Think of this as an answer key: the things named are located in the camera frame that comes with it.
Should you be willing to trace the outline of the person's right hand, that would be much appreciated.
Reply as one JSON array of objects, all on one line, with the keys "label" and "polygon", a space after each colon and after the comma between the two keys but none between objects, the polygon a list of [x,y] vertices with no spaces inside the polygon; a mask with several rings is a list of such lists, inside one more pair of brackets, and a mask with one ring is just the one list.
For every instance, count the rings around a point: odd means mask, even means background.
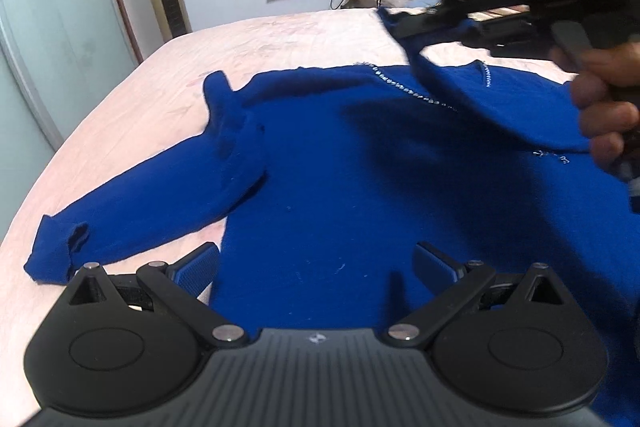
[{"label": "person's right hand", "polygon": [[634,104],[612,98],[613,88],[639,86],[639,43],[589,50],[582,54],[580,66],[559,48],[551,50],[550,58],[564,72],[576,74],[570,82],[570,96],[579,110],[579,130],[589,140],[596,165],[608,170],[623,154],[623,134],[639,124],[639,109]]}]

